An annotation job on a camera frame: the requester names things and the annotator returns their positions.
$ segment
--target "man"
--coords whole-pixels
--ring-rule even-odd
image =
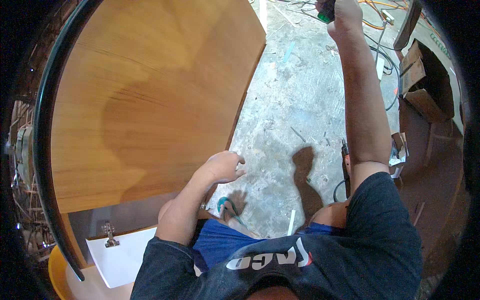
[[[210,187],[245,174],[237,169],[245,163],[241,156],[216,154],[162,207],[132,299],[414,296],[421,273],[420,239],[388,173],[390,130],[361,21],[355,0],[336,0],[335,21],[328,25],[344,75],[351,199],[322,208],[304,231],[278,239],[253,239],[221,220],[197,225],[197,218],[207,214],[199,207]],[[223,211],[232,210],[229,206],[223,202]],[[203,271],[199,277],[194,263]]]

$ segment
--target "yellow object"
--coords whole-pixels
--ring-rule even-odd
[[[75,300],[67,283],[67,261],[63,258],[58,246],[55,246],[48,259],[48,275],[55,292],[61,300]]]

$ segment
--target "black trim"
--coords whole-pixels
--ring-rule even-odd
[[[101,0],[83,0],[65,23],[53,45],[42,74],[34,118],[33,160],[38,195],[50,232],[67,263],[80,281],[84,281],[85,277],[75,259],[76,256],[71,252],[70,241],[63,230],[63,222],[55,197],[50,158],[50,134],[55,98],[63,68],[83,27],[100,3]]]

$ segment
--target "teal flip-flop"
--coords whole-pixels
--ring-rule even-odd
[[[231,205],[232,205],[232,209],[233,209],[233,212],[236,214],[236,216],[233,215],[233,213],[231,213],[228,209],[225,208],[225,202],[228,201]],[[231,217],[234,217],[235,219],[238,220],[238,222],[242,225],[244,225],[244,223],[240,220],[240,217],[238,216],[239,213],[237,211],[237,208],[235,207],[235,204],[233,203],[233,201],[230,201],[230,199],[228,199],[227,197],[222,197],[218,200],[218,203],[216,204],[216,209],[218,211],[218,213],[220,213],[220,210],[221,210],[221,205],[223,204],[223,213],[225,214],[225,212],[228,212],[230,214]]]

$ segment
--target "dusty floor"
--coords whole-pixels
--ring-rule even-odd
[[[259,3],[257,0],[252,4],[257,15]],[[334,188],[343,180],[341,139],[346,137],[345,109],[340,57],[326,25],[288,11],[285,3],[277,1],[275,5],[296,24],[294,28],[273,3],[267,1],[266,5],[267,44],[230,146],[231,151],[245,157],[247,174],[236,182],[219,185],[207,208],[216,209],[218,199],[229,196],[250,230],[264,238],[275,238],[287,234],[292,210],[296,210],[295,229],[303,225],[305,216],[309,218],[323,205],[333,202]],[[365,4],[361,7],[364,19],[381,25],[372,8]],[[392,47],[406,12],[390,12],[396,23],[388,26],[382,44]],[[380,30],[366,25],[363,29],[378,40]],[[445,60],[449,69],[451,63],[431,40],[429,29],[417,25],[409,45],[413,37],[429,46],[442,62]],[[293,42],[291,55],[284,62]],[[388,51],[388,55],[398,65],[394,52]],[[384,74],[380,86],[387,107],[395,96],[396,73]],[[398,101],[387,115],[390,127],[398,130]],[[345,199],[343,185],[337,197]]]

